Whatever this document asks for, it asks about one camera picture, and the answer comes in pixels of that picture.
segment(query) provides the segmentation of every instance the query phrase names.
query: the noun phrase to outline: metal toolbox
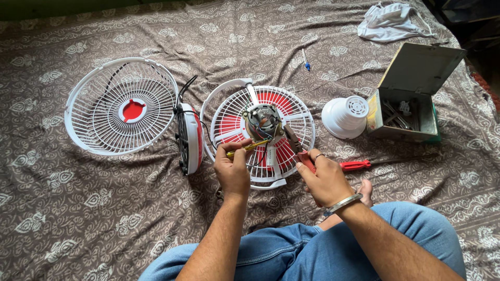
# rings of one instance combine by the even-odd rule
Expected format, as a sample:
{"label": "metal toolbox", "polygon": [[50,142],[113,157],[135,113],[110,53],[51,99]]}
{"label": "metal toolbox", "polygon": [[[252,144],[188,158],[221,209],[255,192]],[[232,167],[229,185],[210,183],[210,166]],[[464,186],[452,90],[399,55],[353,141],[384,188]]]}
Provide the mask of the metal toolbox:
{"label": "metal toolbox", "polygon": [[[366,100],[369,107],[366,116],[368,135],[417,143],[436,137],[439,132],[431,96],[441,88],[465,54],[464,49],[403,43],[377,90]],[[394,105],[412,99],[416,101],[412,114],[416,113],[417,130],[384,125],[387,120],[383,119],[383,111],[387,112],[384,102]]]}

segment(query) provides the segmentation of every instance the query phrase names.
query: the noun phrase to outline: white cloth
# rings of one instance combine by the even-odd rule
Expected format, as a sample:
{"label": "white cloth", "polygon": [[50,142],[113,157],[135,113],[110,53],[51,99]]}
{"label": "white cloth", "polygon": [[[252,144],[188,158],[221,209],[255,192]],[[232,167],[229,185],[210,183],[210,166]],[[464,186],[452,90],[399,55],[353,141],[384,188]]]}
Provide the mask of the white cloth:
{"label": "white cloth", "polygon": [[[425,33],[410,21],[410,11],[414,10],[418,21],[425,25],[429,33]],[[363,22],[357,27],[357,35],[375,42],[391,42],[413,36],[435,36],[431,27],[422,19],[419,11],[409,4],[394,3],[382,7],[380,2],[372,6],[365,14]]]}

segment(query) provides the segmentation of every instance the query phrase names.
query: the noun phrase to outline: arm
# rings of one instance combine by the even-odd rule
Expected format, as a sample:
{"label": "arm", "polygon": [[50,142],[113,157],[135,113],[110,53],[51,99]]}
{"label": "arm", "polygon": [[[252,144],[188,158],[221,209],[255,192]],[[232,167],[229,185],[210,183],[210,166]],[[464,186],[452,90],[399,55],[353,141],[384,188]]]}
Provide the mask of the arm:
{"label": "arm", "polygon": [[[321,152],[313,149],[311,159]],[[297,170],[318,205],[331,207],[354,195],[341,167],[326,157],[316,159],[316,174],[297,163]],[[335,212],[350,228],[371,265],[384,281],[463,280],[444,262],[397,231],[359,200]]]}
{"label": "arm", "polygon": [[[224,191],[224,203],[176,280],[234,279],[250,190],[246,151],[240,148],[251,142],[246,139],[224,143],[217,148],[213,168]],[[231,150],[237,150],[233,162],[226,157],[226,152]]]}

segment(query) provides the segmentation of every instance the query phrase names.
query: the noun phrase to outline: bare foot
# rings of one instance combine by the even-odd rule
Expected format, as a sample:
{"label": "bare foot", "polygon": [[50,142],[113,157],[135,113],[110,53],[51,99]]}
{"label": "bare foot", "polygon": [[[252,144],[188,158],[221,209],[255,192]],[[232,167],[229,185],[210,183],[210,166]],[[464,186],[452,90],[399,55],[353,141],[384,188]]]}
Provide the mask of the bare foot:
{"label": "bare foot", "polygon": [[[363,202],[363,204],[365,204],[369,208],[373,207],[374,205],[374,202],[372,201],[372,191],[373,191],[372,183],[367,179],[363,179],[361,181],[361,186],[357,189],[356,192],[363,194],[361,202]],[[325,231],[341,222],[342,222],[341,218],[338,215],[333,214],[327,217],[325,220],[323,220],[320,224],[318,224],[318,226]]]}

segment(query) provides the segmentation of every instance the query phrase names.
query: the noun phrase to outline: bed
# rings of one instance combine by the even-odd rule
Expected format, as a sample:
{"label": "bed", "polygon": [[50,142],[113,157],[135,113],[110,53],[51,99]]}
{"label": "bed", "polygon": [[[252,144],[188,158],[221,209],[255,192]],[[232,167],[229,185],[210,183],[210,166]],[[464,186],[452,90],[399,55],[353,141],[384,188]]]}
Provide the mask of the bed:
{"label": "bed", "polygon": [[[231,79],[285,88],[310,109],[315,147],[337,161],[439,152],[347,177],[353,187],[370,179],[376,204],[411,201],[437,210],[457,231],[468,278],[500,279],[500,125],[463,61],[432,98],[439,144],[365,134],[345,141],[322,125],[329,100],[374,91],[403,42],[460,47],[417,0],[408,3],[435,38],[387,44],[359,38],[357,26],[377,2],[165,2],[0,22],[0,280],[136,280],[164,251],[199,242],[221,206],[207,158],[182,176],[175,124],[154,146],[124,156],[93,155],[69,138],[70,91],[92,69],[124,57],[163,64],[179,86],[198,74],[184,97],[198,111],[211,90]],[[324,219],[299,175],[286,180],[250,192],[243,234]]]}

